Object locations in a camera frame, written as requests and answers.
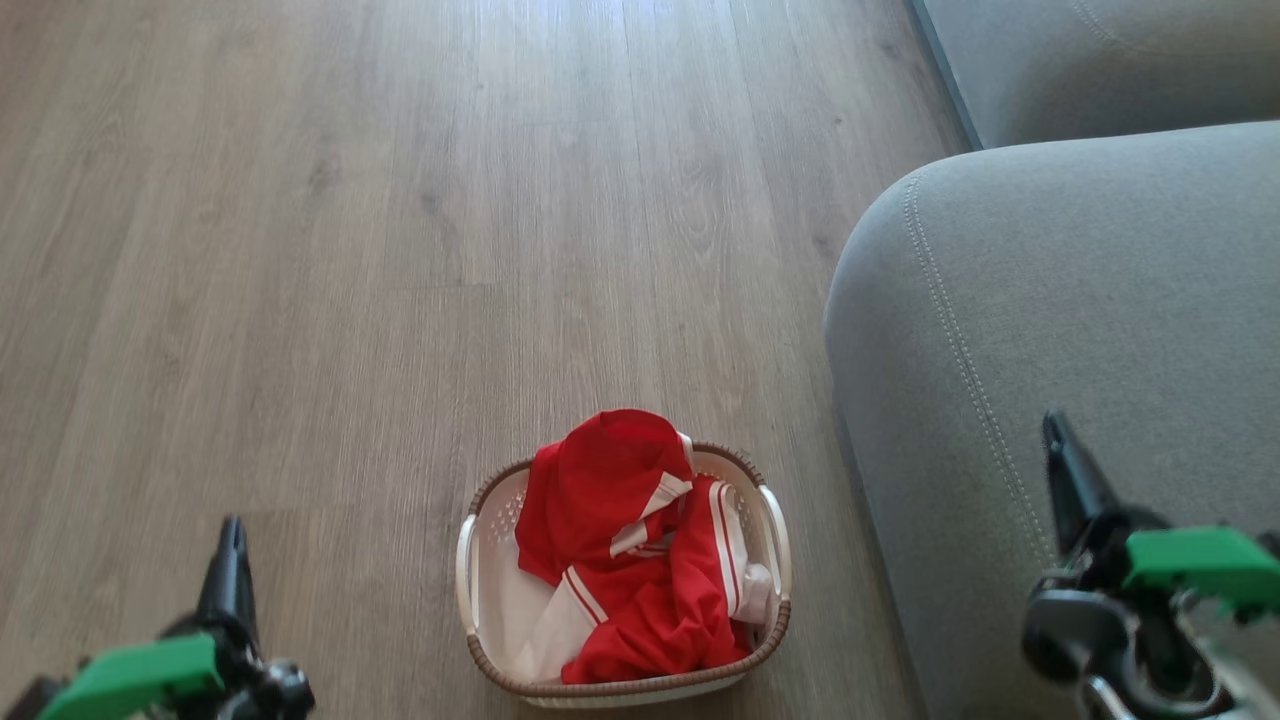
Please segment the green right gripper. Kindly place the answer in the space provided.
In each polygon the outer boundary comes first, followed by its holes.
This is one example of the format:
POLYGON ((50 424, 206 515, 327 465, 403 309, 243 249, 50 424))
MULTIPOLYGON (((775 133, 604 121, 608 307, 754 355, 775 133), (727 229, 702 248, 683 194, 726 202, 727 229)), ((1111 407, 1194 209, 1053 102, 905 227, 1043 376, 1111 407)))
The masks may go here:
POLYGON ((1280 619, 1280 530, 1167 527, 1149 512, 1128 514, 1066 413, 1048 410, 1042 437, 1057 548, 1064 557, 1091 553, 1085 588, 1123 598, 1193 592, 1242 625, 1280 619))

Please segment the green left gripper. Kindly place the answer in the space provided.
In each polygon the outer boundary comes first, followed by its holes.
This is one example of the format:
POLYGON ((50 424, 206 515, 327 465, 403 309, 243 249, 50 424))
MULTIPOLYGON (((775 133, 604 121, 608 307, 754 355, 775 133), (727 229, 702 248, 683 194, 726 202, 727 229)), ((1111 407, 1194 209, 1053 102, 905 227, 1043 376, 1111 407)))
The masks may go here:
POLYGON ((196 612, 157 639, 92 657, 52 691, 38 720, 131 720, 150 711, 211 717, 250 684, 259 620, 242 519, 221 523, 196 612))

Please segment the red garment with white stripes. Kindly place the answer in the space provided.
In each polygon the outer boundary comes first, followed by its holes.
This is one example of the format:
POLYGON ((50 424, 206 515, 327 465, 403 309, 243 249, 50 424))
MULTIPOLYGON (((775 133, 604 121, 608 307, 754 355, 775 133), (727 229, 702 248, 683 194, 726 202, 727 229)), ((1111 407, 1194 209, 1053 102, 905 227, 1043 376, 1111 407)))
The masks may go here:
POLYGON ((737 491, 700 474, 563 496, 531 479, 518 568, 550 588, 508 644, 509 673, 566 685, 636 682, 736 664, 768 618, 771 569, 748 552, 737 491))

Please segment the grey fabric sofa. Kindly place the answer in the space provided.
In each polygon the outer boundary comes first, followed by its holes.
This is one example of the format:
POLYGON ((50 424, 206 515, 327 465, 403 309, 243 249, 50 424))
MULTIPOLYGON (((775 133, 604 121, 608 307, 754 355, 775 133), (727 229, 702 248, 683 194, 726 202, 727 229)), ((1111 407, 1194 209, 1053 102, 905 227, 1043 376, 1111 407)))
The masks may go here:
POLYGON ((931 720, 1074 717, 1020 651, 1041 421, 1280 532, 1280 0, 914 0, 974 149, 863 214, 824 334, 931 720))

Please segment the white laundry basket brown rim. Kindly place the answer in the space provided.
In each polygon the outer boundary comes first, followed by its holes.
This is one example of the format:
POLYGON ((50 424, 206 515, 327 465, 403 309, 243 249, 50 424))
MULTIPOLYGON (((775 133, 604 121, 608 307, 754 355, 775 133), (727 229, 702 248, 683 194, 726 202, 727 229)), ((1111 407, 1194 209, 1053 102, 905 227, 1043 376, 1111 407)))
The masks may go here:
POLYGON ((500 469, 480 486, 462 520, 454 553, 454 592, 468 652, 479 671, 521 701, 554 711, 643 707, 723 691, 763 665, 781 646, 792 615, 794 561, 780 501, 744 454, 712 442, 691 443, 696 471, 732 486, 748 556, 773 582, 768 619, 749 635, 742 661, 705 671, 593 685, 517 680, 507 642, 532 628, 552 588, 518 569, 515 527, 524 507, 530 460, 500 469))

